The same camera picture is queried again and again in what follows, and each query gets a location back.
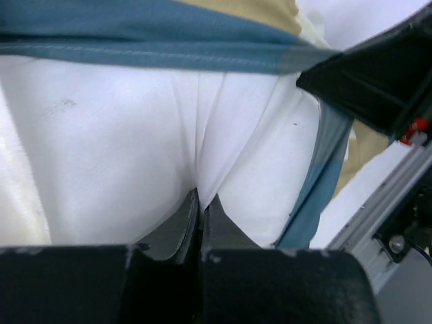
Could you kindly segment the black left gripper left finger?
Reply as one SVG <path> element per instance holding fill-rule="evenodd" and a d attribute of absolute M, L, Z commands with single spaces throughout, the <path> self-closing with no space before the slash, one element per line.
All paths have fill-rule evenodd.
<path fill-rule="evenodd" d="M 137 242 L 156 261 L 182 262 L 188 254 L 199 224 L 200 204 L 196 190 L 187 193 L 177 211 L 150 234 Z"/>

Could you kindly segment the white pillow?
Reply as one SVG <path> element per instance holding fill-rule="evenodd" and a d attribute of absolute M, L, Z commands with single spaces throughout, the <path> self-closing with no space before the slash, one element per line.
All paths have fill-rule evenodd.
<path fill-rule="evenodd" d="M 256 244 L 280 235 L 311 164 L 319 105 L 295 76 L 1 58 L 1 101 L 54 244 L 150 233 L 197 189 Z"/>

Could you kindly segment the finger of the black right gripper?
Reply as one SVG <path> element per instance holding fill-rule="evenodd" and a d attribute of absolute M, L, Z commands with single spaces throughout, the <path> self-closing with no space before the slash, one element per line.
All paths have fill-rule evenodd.
<path fill-rule="evenodd" d="M 431 10 L 302 72 L 296 85 L 401 137 L 416 118 L 431 119 Z"/>

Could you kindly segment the blue beige white patchwork pillowcase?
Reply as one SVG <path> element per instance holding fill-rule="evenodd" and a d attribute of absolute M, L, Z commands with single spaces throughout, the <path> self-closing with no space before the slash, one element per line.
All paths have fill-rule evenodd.
<path fill-rule="evenodd" d="M 301 72 L 335 51 L 294 1 L 2 1 L 5 55 L 293 75 L 296 87 Z M 316 101 L 319 126 L 310 166 L 289 219 L 269 246 L 307 247 L 338 182 L 352 122 Z M 1 244 L 52 245 L 32 167 L 9 114 L 1 101 Z"/>

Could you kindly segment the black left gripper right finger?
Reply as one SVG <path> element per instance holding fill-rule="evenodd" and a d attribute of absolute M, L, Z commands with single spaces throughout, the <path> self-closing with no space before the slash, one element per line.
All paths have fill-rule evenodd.
<path fill-rule="evenodd" d="M 202 251 L 261 249 L 225 213 L 217 195 L 202 214 Z"/>

